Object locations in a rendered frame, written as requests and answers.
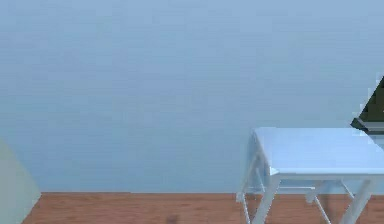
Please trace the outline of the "black laptop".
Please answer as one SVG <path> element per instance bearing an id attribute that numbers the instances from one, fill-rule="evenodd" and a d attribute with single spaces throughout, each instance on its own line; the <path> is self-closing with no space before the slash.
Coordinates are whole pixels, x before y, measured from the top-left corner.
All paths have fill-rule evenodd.
<path id="1" fill-rule="evenodd" d="M 384 135 L 384 76 L 350 126 L 368 135 Z"/>

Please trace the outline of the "white folding table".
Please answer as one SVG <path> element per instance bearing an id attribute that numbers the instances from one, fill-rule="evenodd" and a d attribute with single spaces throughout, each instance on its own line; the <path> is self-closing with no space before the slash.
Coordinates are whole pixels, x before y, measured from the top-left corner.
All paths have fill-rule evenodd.
<path id="1" fill-rule="evenodd" d="M 384 149 L 354 128 L 255 128 L 248 138 L 244 179 L 236 201 L 246 224 L 265 224 L 275 195 L 298 189 L 309 203 L 331 183 L 346 188 L 351 203 L 339 224 L 355 224 L 378 183 L 384 182 Z"/>

